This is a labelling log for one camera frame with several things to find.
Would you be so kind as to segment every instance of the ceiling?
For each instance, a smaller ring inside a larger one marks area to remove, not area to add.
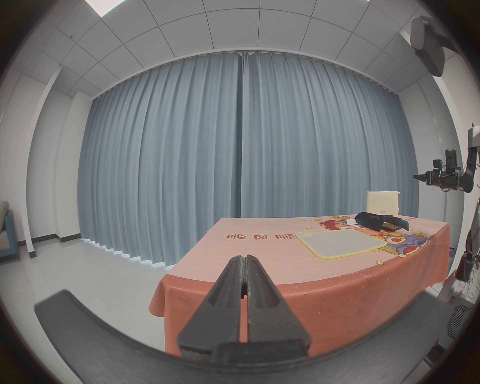
[[[398,33],[419,15],[415,0],[125,0],[100,18],[59,0],[13,68],[46,84],[60,64],[53,88],[95,97],[174,57],[261,47],[336,60],[400,93],[428,73]]]

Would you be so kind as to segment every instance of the cartoon character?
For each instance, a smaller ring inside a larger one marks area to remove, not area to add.
[[[349,216],[330,216],[333,220],[322,221],[321,227],[330,231],[335,231],[343,228],[350,228],[355,231],[365,233],[366,235],[375,237],[376,239],[387,242],[387,245],[380,248],[381,251],[388,252],[396,256],[406,256],[417,252],[421,247],[428,243],[428,237],[425,233],[415,232],[413,234],[404,235],[401,233],[390,232],[382,230],[381,232],[366,228],[359,224],[347,226],[346,220]]]

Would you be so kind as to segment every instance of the cutting board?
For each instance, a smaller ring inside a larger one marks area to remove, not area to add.
[[[297,238],[321,259],[337,259],[384,247],[386,241],[354,229],[323,232],[299,232]]]

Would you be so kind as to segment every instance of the white box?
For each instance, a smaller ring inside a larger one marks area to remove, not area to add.
[[[398,216],[398,191],[367,192],[367,212],[376,215]]]

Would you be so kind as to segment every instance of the orange tablecloth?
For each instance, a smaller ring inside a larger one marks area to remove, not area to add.
[[[312,336],[309,355],[345,345],[375,329],[417,293],[444,281],[450,227],[402,216],[410,231],[378,233],[387,246],[333,260],[317,258],[297,238],[301,231],[337,230],[350,216],[223,218],[159,282],[149,310],[165,317],[166,352],[180,355],[177,335],[229,259],[256,256]],[[245,340],[245,328],[240,330]]]

